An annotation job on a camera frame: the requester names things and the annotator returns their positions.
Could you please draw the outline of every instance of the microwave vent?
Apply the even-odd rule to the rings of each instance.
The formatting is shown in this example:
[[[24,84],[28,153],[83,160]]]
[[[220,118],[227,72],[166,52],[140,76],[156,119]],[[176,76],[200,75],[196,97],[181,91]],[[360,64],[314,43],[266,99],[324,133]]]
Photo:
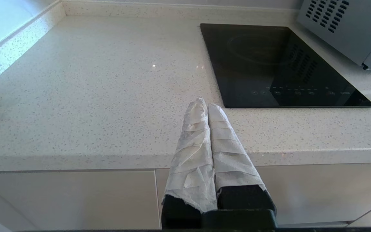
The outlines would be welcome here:
[[[306,16],[334,33],[348,6],[347,0],[311,0]]]

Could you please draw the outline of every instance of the cooktop burner ring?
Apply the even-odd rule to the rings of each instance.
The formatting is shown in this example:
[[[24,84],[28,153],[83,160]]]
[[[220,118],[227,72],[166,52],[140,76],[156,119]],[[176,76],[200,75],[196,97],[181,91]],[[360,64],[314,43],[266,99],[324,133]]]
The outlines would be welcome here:
[[[242,44],[242,43],[247,42],[247,41],[244,41],[244,40],[250,39],[250,41],[258,41],[259,38],[264,40],[264,41],[267,41],[270,44],[270,46],[261,46],[261,47],[255,46],[255,47],[252,47],[252,46],[247,45],[247,44]],[[278,40],[275,40],[274,38],[271,38],[271,37],[267,37],[267,36],[263,36],[263,35],[254,35],[254,34],[243,34],[243,35],[237,35],[237,36],[234,36],[234,37],[230,38],[227,41],[227,48],[236,57],[238,57],[240,59],[243,59],[247,62],[256,63],[256,64],[260,64],[260,65],[268,65],[268,66],[287,65],[289,63],[292,63],[296,59],[296,55],[295,55],[291,59],[283,60],[283,61],[280,61],[280,62],[264,62],[265,54],[273,54],[273,53],[270,53],[268,50],[275,50],[275,48],[276,48],[275,45],[272,45],[273,42],[275,42],[275,44],[276,43],[278,44]],[[258,45],[258,44],[261,44],[261,43],[256,42],[256,43],[252,43],[251,45]],[[260,51],[265,51],[266,53],[261,54],[259,57],[249,57],[245,54],[241,54],[238,50],[236,50],[235,47],[238,47],[238,46],[244,47],[244,50],[253,51],[253,49],[259,49]]]

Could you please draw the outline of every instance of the kitchen counter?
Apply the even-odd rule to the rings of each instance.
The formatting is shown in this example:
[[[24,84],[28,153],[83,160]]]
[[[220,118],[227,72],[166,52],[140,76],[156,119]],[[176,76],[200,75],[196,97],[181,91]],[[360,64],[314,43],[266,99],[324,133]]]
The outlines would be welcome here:
[[[286,25],[371,100],[371,72],[291,21],[67,16],[0,76],[0,171],[169,167],[188,104],[222,106],[203,22]],[[225,112],[257,166],[371,163],[371,108]]]

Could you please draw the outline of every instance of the white paper towel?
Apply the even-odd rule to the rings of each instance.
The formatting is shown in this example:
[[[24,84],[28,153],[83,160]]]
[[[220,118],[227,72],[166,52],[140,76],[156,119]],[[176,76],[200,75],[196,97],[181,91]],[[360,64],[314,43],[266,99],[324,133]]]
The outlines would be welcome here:
[[[181,198],[201,213],[217,209],[207,106],[190,103],[171,162],[164,195]]]
[[[216,191],[221,187],[240,185],[259,185],[266,190],[224,111],[210,103],[208,112]]]

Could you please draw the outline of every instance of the quartz countertop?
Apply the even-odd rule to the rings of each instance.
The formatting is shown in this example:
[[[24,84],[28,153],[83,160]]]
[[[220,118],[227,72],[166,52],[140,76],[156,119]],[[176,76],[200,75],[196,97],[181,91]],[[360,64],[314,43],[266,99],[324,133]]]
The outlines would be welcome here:
[[[197,97],[200,23],[285,25],[371,100],[371,72],[294,22],[67,16],[0,76],[0,171],[168,168]],[[257,166],[371,163],[371,108],[225,109]]]

